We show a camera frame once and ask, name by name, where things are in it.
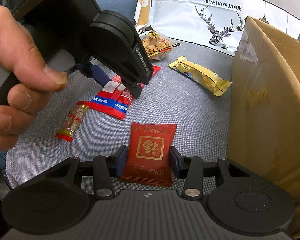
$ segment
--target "gold chinese character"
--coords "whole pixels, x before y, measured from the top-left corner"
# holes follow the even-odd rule
[[[147,140],[143,143],[143,147],[146,149],[145,154],[148,154],[151,151],[157,151],[158,146],[159,146],[159,144],[157,144],[156,141],[152,142],[150,140]]]

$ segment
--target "metal screw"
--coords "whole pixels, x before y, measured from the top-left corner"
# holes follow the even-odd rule
[[[197,197],[200,195],[200,190],[197,190],[196,188],[188,188],[187,190],[185,190],[185,194],[188,197]]]
[[[109,197],[112,194],[112,190],[108,188],[101,188],[97,190],[97,195],[100,197]]]

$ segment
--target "yellow wrapper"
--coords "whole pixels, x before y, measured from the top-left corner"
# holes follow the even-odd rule
[[[169,67],[187,75],[206,89],[210,90],[215,96],[221,97],[228,87],[232,84],[224,80],[211,70],[187,61],[186,57],[178,57],[178,59],[169,64]]]

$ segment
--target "dark red snack package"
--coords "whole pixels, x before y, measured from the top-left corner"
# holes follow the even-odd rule
[[[154,76],[161,67],[153,66],[152,76]],[[121,83],[121,78],[115,75],[104,88],[91,100],[90,108],[100,112],[112,115],[120,120],[126,116],[128,107],[131,105],[134,97],[129,90]]]
[[[131,124],[126,168],[119,178],[155,186],[172,186],[169,147],[176,124]]]

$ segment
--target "deer antler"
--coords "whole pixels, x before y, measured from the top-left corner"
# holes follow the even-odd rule
[[[229,27],[224,28],[223,31],[221,32],[221,34],[226,34],[226,33],[229,33],[229,32],[239,32],[239,31],[242,31],[244,29],[244,26],[242,26],[243,20],[240,17],[238,12],[237,12],[237,15],[239,16],[239,19],[240,19],[239,25],[237,25],[235,28],[233,28],[233,22],[231,20],[230,28]]]
[[[199,14],[200,18],[201,18],[202,20],[204,20],[204,22],[205,22],[206,24],[209,25],[208,30],[209,30],[211,33],[213,33],[213,31],[217,31],[217,30],[215,29],[214,24],[213,24],[213,22],[211,21],[212,15],[210,15],[210,17],[208,18],[208,20],[206,19],[206,16],[204,15],[204,10],[207,9],[208,7],[209,7],[209,5],[208,5],[207,7],[205,7],[205,8],[203,8],[203,9],[201,9],[200,12],[198,11],[197,7],[195,7],[195,10],[196,10],[197,13]]]

